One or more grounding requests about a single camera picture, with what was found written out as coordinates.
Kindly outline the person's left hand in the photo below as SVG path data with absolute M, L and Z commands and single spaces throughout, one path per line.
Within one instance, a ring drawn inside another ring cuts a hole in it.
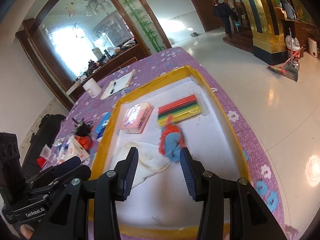
M 20 226 L 20 232 L 26 239 L 31 239 L 34 230 L 29 225 L 21 225 Z

